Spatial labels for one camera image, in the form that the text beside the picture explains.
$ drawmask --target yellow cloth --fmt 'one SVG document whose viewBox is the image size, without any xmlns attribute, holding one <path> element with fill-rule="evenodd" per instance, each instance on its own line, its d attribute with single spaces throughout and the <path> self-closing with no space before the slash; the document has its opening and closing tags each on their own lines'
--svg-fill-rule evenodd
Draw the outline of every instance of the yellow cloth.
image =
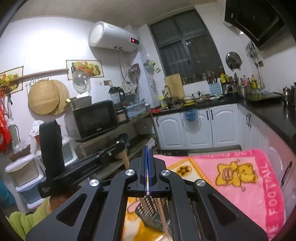
<svg viewBox="0 0 296 241">
<path fill-rule="evenodd" d="M 25 240 L 27 233 L 51 213 L 49 197 L 32 214 L 14 212 L 7 218 L 16 233 Z"/>
</svg>

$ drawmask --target faucet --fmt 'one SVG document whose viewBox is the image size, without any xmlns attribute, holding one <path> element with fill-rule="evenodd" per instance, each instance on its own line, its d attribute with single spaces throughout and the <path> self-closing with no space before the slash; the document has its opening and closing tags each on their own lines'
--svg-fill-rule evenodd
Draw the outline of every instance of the faucet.
<svg viewBox="0 0 296 241">
<path fill-rule="evenodd" d="M 168 90 L 170 92 L 170 96 L 173 97 L 172 92 L 170 91 L 170 88 L 167 85 L 165 85 L 165 89 L 163 90 L 163 96 L 166 97 L 168 95 L 166 88 L 168 88 Z"/>
</svg>

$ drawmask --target dark window frame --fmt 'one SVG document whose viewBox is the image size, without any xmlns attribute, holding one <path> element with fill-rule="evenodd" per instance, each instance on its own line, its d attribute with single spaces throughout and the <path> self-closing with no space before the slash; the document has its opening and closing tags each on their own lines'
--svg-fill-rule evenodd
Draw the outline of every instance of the dark window frame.
<svg viewBox="0 0 296 241">
<path fill-rule="evenodd" d="M 189 35 L 189 36 L 185 36 L 185 37 L 184 37 L 184 36 L 182 36 L 182 34 L 181 34 L 181 30 L 180 30 L 180 28 L 179 28 L 179 26 L 178 26 L 178 24 L 177 24 L 177 22 L 176 22 L 176 20 L 175 20 L 175 17 L 178 16 L 178 15 L 182 15 L 182 14 L 184 14 L 184 13 L 188 13 L 188 12 L 194 12 L 194 13 L 197 15 L 197 17 L 198 17 L 199 20 L 201 21 L 201 23 L 202 23 L 202 25 L 203 25 L 203 27 L 204 27 L 205 30 L 202 31 L 202 32 L 199 32 L 199 33 L 192 34 L 192 35 Z M 179 37 L 181 38 L 181 41 L 179 40 L 179 41 L 171 42 L 170 44 L 167 44 L 167 45 L 163 45 L 163 46 L 161 45 L 161 46 L 158 46 L 157 41 L 156 41 L 156 36 L 155 36 L 155 34 L 154 34 L 154 31 L 153 31 L 153 28 L 152 28 L 152 27 L 153 27 L 154 25 L 156 25 L 156 24 L 159 24 L 159 23 L 165 21 L 166 19 L 171 19 L 171 20 L 173 21 L 174 26 L 175 26 L 176 29 L 178 29 L 178 31 L 179 31 Z M 185 52 L 186 52 L 186 55 L 187 55 L 187 58 L 188 58 L 188 64 L 189 64 L 189 67 L 190 67 L 191 71 L 192 71 L 193 73 L 197 73 L 197 70 L 196 70 L 196 67 L 195 67 L 195 64 L 194 64 L 194 60 L 193 60 L 193 58 L 192 58 L 192 56 L 191 56 L 191 54 L 190 54 L 190 51 L 189 51 L 189 48 L 188 48 L 188 46 L 187 46 L 186 41 L 188 41 L 188 40 L 190 40 L 190 39 L 193 39 L 193 38 L 200 37 L 200 36 L 204 36 L 204 35 L 207 35 L 207 36 L 209 36 L 209 37 L 212 39 L 212 41 L 213 41 L 213 43 L 214 43 L 214 46 L 215 46 L 215 50 L 217 51 L 217 53 L 218 53 L 218 55 L 219 55 L 219 57 L 220 57 L 221 66 L 223 67 L 222 59 L 221 59 L 221 56 L 220 56 L 220 54 L 219 54 L 219 52 L 218 52 L 217 46 L 216 46 L 216 44 L 215 44 L 215 41 L 213 40 L 212 35 L 210 34 L 210 32 L 209 32 L 209 30 L 208 30 L 206 24 L 204 23 L 204 21 L 202 20 L 201 16 L 199 15 L 199 13 L 196 11 L 196 9 L 190 9 L 190 10 L 187 10 L 187 11 L 184 11 L 184 12 L 180 12 L 180 13 L 174 14 L 174 15 L 172 15 L 172 16 L 166 17 L 166 18 L 161 19 L 161 20 L 159 20 L 159 21 L 157 21 L 157 22 L 155 22 L 155 23 L 149 24 L 149 25 L 148 25 L 148 28 L 149 28 L 150 33 L 151 33 L 152 36 L 153 36 L 154 44 L 155 44 L 155 47 L 156 47 L 156 49 L 157 49 L 157 53 L 158 53 L 158 55 L 159 55 L 159 57 L 160 57 L 160 62 L 161 62 L 161 65 L 162 65 L 162 67 L 163 67 L 163 71 L 164 71 L 165 76 L 168 76 L 168 73 L 166 73 L 166 70 L 165 70 L 165 64 L 166 64 L 166 62 L 165 62 L 165 60 L 163 59 L 163 57 L 161 56 L 161 53 L 160 53 L 160 52 L 161 52 L 161 50 L 164 49 L 164 48 L 167 48 L 167 47 L 169 47 L 169 46 L 176 45 L 176 44 L 179 44 L 179 43 L 182 43 L 182 45 L 183 45 L 183 47 L 184 47 L 184 49 L 185 49 Z"/>
</svg>

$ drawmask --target round bamboo cutting board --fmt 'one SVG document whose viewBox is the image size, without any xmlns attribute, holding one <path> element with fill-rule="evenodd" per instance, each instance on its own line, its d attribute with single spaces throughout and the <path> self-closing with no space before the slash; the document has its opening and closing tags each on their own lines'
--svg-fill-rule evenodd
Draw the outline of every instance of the round bamboo cutting board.
<svg viewBox="0 0 296 241">
<path fill-rule="evenodd" d="M 40 80 L 31 87 L 28 103 L 35 113 L 48 114 L 59 104 L 59 88 L 52 80 Z"/>
<path fill-rule="evenodd" d="M 59 115 L 64 112 L 66 107 L 66 99 L 70 98 L 70 95 L 67 87 L 61 81 L 52 80 L 52 82 L 59 89 L 59 104 L 50 114 Z"/>
</svg>

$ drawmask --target kitchen counter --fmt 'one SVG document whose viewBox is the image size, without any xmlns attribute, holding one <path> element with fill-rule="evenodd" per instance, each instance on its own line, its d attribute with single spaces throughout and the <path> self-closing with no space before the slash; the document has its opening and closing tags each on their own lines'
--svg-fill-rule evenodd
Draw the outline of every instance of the kitchen counter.
<svg viewBox="0 0 296 241">
<path fill-rule="evenodd" d="M 192 106 L 167 109 L 153 116 L 168 115 L 191 109 L 204 109 L 219 105 L 238 103 L 254 113 L 276 132 L 296 155 L 296 110 L 291 106 L 284 106 L 279 99 L 252 102 L 243 98 L 221 97 L 207 100 Z"/>
<path fill-rule="evenodd" d="M 238 103 L 253 112 L 276 132 L 296 155 L 296 111 L 291 106 L 284 106 L 281 101 L 253 103 L 246 99 Z"/>
<path fill-rule="evenodd" d="M 218 105 L 226 105 L 226 104 L 234 104 L 234 103 L 237 103 L 237 98 L 235 97 L 221 97 L 219 99 L 214 99 L 214 100 L 205 100 L 204 102 L 196 103 L 195 105 L 166 109 L 157 114 L 152 114 L 152 115 L 153 116 L 169 115 L 169 114 L 183 112 L 183 111 L 192 110 L 192 109 L 205 109 L 205 108 L 210 108 Z"/>
</svg>

